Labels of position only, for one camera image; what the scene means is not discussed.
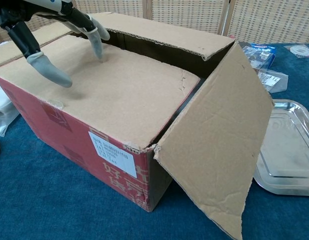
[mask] cardboard box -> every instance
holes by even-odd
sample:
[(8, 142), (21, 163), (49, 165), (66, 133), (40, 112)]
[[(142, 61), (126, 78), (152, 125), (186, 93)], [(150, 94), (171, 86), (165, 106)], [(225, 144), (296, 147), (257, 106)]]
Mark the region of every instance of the cardboard box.
[[(1, 87), (41, 140), (145, 210), (174, 178), (241, 239), (273, 103), (239, 44), (116, 13), (94, 17), (111, 35), (101, 62), (59, 23), (36, 32), (71, 88), (40, 76), (12, 46), (0, 48), (9, 53), (0, 60)], [(45, 39), (45, 28), (58, 34)]]

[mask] white label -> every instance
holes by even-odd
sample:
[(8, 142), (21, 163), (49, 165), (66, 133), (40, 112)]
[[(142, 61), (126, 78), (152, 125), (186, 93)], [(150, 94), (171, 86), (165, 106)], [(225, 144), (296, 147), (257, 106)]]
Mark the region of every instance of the white label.
[(134, 156), (132, 154), (116, 147), (92, 132), (89, 132), (89, 135), (97, 154), (101, 158), (137, 178)]
[(259, 72), (258, 77), (263, 85), (270, 87), (273, 87), (281, 79), (280, 77), (272, 76), (263, 72)]

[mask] blue carpet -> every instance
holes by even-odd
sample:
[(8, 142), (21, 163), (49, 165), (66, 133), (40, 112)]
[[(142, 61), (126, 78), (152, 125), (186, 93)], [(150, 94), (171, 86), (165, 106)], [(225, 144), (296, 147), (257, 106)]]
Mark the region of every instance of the blue carpet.
[[(271, 69), (289, 75), (288, 90), (273, 98), (309, 110), (309, 58), (272, 46)], [(147, 213), (38, 140), (20, 116), (0, 144), (0, 240), (230, 239), (175, 182)], [(253, 182), (242, 227), (245, 240), (309, 240), (309, 197), (274, 195)]]

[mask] stainless steel tray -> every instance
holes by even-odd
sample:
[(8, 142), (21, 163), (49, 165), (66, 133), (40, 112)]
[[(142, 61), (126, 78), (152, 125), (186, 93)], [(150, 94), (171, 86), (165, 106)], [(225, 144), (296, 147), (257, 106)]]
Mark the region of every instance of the stainless steel tray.
[(254, 179), (274, 194), (309, 196), (309, 112), (295, 101), (273, 101)]

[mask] woven screen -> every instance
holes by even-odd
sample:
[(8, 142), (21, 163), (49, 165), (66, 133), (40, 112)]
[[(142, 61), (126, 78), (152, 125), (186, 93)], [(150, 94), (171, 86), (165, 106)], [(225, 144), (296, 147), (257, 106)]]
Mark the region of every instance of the woven screen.
[(84, 13), (114, 12), (143, 17), (143, 0), (76, 0), (76, 7)]
[(236, 0), (227, 35), (250, 43), (306, 43), (309, 0)]
[[(49, 20), (49, 19), (34, 15), (29, 22), (26, 22), (26, 24), (30, 28), (31, 31), (35, 31), (39, 29), (40, 27), (49, 25), (53, 22), (54, 22), (53, 20)], [(5, 42), (5, 41), (10, 41), (10, 40), (11, 39), (8, 36), (7, 31), (0, 27), (0, 43)]]
[(152, 19), (217, 34), (224, 0), (152, 0)]

